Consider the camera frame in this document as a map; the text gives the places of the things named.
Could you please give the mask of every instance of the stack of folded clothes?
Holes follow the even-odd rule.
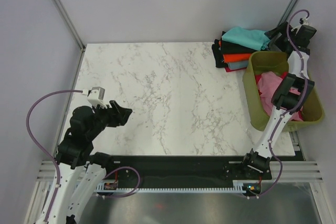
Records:
[[[212,45],[216,67],[225,68],[227,72],[245,69],[252,53],[267,49],[270,40],[264,33],[240,27],[222,32],[220,40],[216,39]]]

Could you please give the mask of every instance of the cable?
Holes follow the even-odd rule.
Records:
[[[38,99],[29,109],[28,113],[27,113],[27,118],[26,118],[26,127],[27,127],[27,131],[29,136],[31,137],[31,139],[33,140],[33,142],[37,145],[37,147],[39,147],[39,149],[41,151],[44,152],[44,154],[46,154],[48,156],[48,158],[52,161],[52,163],[55,166],[56,169],[56,174],[57,174],[57,178],[56,178],[56,185],[59,186],[60,183],[60,178],[61,178],[61,174],[60,174],[60,170],[58,167],[58,164],[56,162],[56,160],[54,159],[54,157],[36,140],[36,138],[34,137],[31,129],[30,129],[30,123],[29,123],[29,119],[30,119],[30,115],[33,111],[33,109],[36,107],[36,105],[38,105],[41,101],[43,101],[44,99],[54,95],[54,94],[62,94],[62,93],[82,93],[83,91],[81,90],[60,90],[60,91],[56,91],[50,94],[45,95],[44,97],[41,97],[40,99]],[[57,191],[58,191],[58,187],[55,187],[54,193],[52,194],[51,200],[50,200],[50,204],[49,207],[47,209],[45,218],[44,218],[44,222],[48,222],[48,218],[51,212],[51,208],[52,205],[54,204],[56,195],[57,195]]]
[[[281,123],[281,121],[282,121],[282,116],[285,116],[287,113],[293,112],[293,111],[295,111],[298,107],[300,107],[300,106],[302,105],[302,102],[303,102],[303,100],[304,100],[304,98],[305,98],[305,96],[306,96],[306,93],[307,93],[308,79],[307,79],[307,77],[304,76],[304,74],[303,74],[303,71],[304,71],[304,69],[305,69],[305,63],[304,63],[305,61],[304,61],[304,59],[303,59],[303,56],[302,56],[301,52],[299,51],[299,49],[297,48],[297,46],[295,46],[294,42],[292,41],[292,39],[290,38],[290,35],[289,35],[289,26],[290,26],[290,22],[291,22],[291,21],[293,20],[293,18],[294,18],[298,13],[300,13],[300,12],[306,12],[306,13],[307,13],[307,17],[306,17],[306,18],[308,18],[308,17],[310,16],[309,11],[306,10],[306,9],[301,9],[301,10],[298,10],[297,12],[295,12],[295,13],[289,18],[289,20],[288,20],[287,29],[286,29],[286,34],[287,34],[287,38],[288,38],[289,43],[292,45],[293,49],[298,53],[298,55],[299,55],[299,57],[300,57],[300,60],[301,60],[301,77],[304,79],[304,81],[305,81],[305,85],[303,86],[303,91],[302,91],[302,93],[301,93],[301,98],[300,98],[299,102],[297,103],[297,105],[296,105],[293,109],[288,110],[288,111],[284,112],[284,113],[281,115],[281,117],[280,117],[278,123],[276,124],[274,130],[272,131],[271,136],[270,136],[269,141],[268,141],[268,143],[269,143],[269,144],[268,144],[269,151],[271,152],[273,158],[274,158],[276,161],[278,161],[279,164],[280,164],[280,171],[279,171],[278,177],[276,178],[276,180],[274,181],[274,183],[273,183],[273,184],[272,184],[266,191],[260,193],[260,194],[257,195],[257,196],[249,196],[249,197],[247,197],[248,199],[249,199],[249,198],[259,198],[261,195],[265,195],[266,193],[268,193],[269,191],[271,191],[271,190],[275,187],[275,185],[278,183],[278,181],[279,181],[279,179],[280,179],[280,177],[281,177],[281,174],[282,174],[283,163],[282,163],[282,161],[281,161],[281,160],[274,154],[274,152],[273,152],[273,149],[272,149],[272,140],[273,140],[273,137],[274,137],[274,135],[275,135],[276,130],[278,129],[278,127],[279,127],[279,125],[280,125],[280,123]]]
[[[130,192],[126,193],[126,194],[123,194],[123,195],[110,195],[110,196],[101,196],[101,195],[97,195],[98,197],[101,197],[101,198],[124,198],[124,197],[127,197],[127,196],[131,196],[135,193],[135,191],[139,188],[140,186],[140,181],[141,181],[141,178],[140,178],[140,174],[139,172],[134,169],[133,167],[130,167],[130,166],[121,166],[117,169],[114,169],[113,171],[111,171],[108,175],[105,176],[104,179],[108,178],[111,174],[119,171],[119,170],[122,170],[122,169],[129,169],[129,170],[132,170],[136,173],[137,177],[138,177],[138,183],[137,185],[134,187],[133,190],[131,190]]]

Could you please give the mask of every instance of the marble surface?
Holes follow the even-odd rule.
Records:
[[[131,108],[125,126],[106,128],[94,151],[118,155],[245,155],[261,132],[250,124],[242,76],[215,68],[211,44],[89,44],[76,89],[101,86],[105,100]],[[90,105],[75,94],[72,111]],[[274,151],[294,155],[289,133]]]

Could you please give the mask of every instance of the wall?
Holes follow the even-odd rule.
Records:
[[[213,41],[233,26],[272,29],[290,0],[61,0],[86,43]]]
[[[71,87],[80,50],[51,0],[0,0],[0,216],[23,223],[43,158],[25,119],[42,95]],[[32,131],[49,150],[66,95],[32,114]]]
[[[317,29],[312,38],[309,71],[324,107],[326,117],[317,126],[299,132],[306,156],[320,166],[333,209],[336,209],[336,0],[299,0],[295,10],[308,9]]]

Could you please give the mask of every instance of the plastic bin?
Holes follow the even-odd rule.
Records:
[[[269,116],[261,104],[255,74],[262,74],[268,71],[272,71],[279,76],[288,71],[287,54],[284,52],[258,51],[249,58],[248,66],[243,76],[243,83],[251,124],[259,131],[265,129]],[[302,117],[303,122],[289,121],[283,131],[296,131],[322,121],[324,111],[315,88],[303,105]]]

